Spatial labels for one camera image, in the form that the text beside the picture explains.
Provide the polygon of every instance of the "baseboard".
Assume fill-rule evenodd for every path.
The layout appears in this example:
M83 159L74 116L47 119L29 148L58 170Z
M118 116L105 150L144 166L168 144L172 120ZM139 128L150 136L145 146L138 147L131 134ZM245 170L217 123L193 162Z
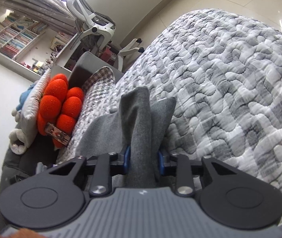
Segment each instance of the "baseboard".
M156 14L158 14L169 2L172 0L162 0L158 5L156 5L134 28L133 30L123 39L120 43L121 47L125 47L130 41L135 38L135 35L145 26L150 19L152 19Z

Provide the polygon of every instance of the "gray and white quilt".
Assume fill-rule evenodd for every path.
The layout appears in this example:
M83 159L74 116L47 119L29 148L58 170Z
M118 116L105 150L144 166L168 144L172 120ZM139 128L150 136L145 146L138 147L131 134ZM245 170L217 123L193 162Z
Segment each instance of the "gray and white quilt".
M282 191L282 33L218 9L174 21L114 84L107 69L85 84L85 102L59 162L75 156L89 123L147 86L152 101L176 98L170 152L212 155Z

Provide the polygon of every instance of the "silver screw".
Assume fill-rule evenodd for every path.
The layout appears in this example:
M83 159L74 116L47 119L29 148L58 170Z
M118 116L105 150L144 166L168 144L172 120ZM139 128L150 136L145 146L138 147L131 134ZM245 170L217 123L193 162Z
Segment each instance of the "silver screw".
M102 186L102 185L97 185L92 189L91 192L94 193L94 194L102 194L102 193L106 192L106 187Z
M177 189L177 192L182 194L182 195L188 195L188 194L191 194L193 192L193 189L191 187L188 187L188 186L181 186Z

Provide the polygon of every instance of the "gray curtain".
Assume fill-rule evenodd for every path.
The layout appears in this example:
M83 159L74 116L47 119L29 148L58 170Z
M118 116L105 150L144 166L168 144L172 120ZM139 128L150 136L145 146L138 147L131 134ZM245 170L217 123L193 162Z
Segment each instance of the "gray curtain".
M55 31L75 34L75 18L61 0L0 0L0 6L49 25Z

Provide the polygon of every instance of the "plush toy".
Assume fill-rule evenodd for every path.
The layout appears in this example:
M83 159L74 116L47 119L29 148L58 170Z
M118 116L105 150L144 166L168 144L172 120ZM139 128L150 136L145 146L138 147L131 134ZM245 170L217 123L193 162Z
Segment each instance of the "plush toy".
M47 135L44 131L48 122L58 129L72 134L77 118L80 114L84 93L78 87L68 90L67 77L64 74L55 75L46 87L40 101L37 115L37 126L41 135ZM53 139L57 148L63 145Z
M22 109L22 106L24 102L26 101L28 95L30 94L31 90L34 88L34 86L37 84L37 81L34 82L28 89L21 93L19 98L19 105L15 109L12 110L11 115L15 118L15 121L18 122L20 119L20 112Z

